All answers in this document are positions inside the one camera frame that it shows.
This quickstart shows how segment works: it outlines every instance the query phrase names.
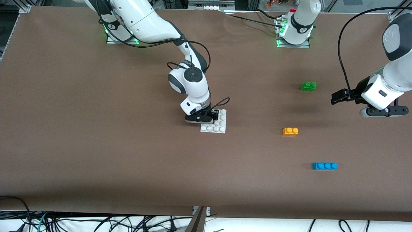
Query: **lego brick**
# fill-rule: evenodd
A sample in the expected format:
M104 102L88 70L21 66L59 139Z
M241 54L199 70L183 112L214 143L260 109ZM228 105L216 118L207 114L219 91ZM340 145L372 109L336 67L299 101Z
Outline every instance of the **lego brick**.
M337 163L312 163L313 170L336 170Z
M297 135L298 132L299 130L296 127L295 128L286 127L286 128L283 128L282 130L283 135Z
M310 83L309 81L307 81L300 86L300 90L303 90L303 91L313 92L315 89L316 89L315 82Z
M213 124L200 124L200 132L226 133L226 113L225 109L219 109L219 118Z

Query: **blue lego brick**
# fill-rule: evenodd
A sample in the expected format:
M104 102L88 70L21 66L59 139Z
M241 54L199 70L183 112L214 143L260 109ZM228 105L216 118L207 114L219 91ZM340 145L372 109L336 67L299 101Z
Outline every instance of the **blue lego brick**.
M337 163L312 163L313 170L336 170Z

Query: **green lego brick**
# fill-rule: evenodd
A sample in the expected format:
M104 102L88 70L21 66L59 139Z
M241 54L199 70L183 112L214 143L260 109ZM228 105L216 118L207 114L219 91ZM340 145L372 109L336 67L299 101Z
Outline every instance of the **green lego brick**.
M300 86L300 90L303 90L303 91L313 92L315 89L316 89L315 82L310 83L309 81L307 81Z

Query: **table surface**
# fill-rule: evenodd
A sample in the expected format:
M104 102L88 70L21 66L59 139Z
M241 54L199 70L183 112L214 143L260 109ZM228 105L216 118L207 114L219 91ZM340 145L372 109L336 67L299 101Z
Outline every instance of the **table surface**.
M225 217L412 218L411 116L362 118L362 106L330 105L345 87L336 44L353 15L320 14L311 48L290 49L276 48L270 26L218 11L158 13L210 50L212 101L231 98L221 107L226 134L184 121L185 96L167 81L166 63L183 57L173 44L107 45L91 10L33 7L0 64L2 195L42 211L187 215L208 205ZM387 25L371 14L348 26L352 86L388 62ZM300 91L305 81L316 90ZM284 127L299 135L282 137Z

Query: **white floor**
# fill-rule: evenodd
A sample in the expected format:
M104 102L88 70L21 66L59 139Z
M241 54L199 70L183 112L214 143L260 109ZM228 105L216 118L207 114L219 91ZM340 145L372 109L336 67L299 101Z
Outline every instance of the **white floor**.
M131 218L132 224L138 224L143 217ZM167 220L168 216L159 216L153 219L151 224ZM177 228L185 227L189 224L190 219L175 220ZM207 218L205 225L205 232L216 232L223 229L222 232L308 232L312 219L254 219L254 218ZM348 220L352 232L364 232L366 228L366 221ZM71 222L62 221L59 223L68 232L92 232L99 224L99 222ZM22 225L22 221L15 220L0 220L0 232L16 231ZM163 224L169 228L170 223ZM103 224L97 232L109 231L110 224ZM164 232L165 229L161 227L153 228L151 232ZM316 220L312 232L340 232L338 220ZM371 221L368 232L411 232L412 222L388 222L388 221ZM127 232L126 227L117 227L113 232Z

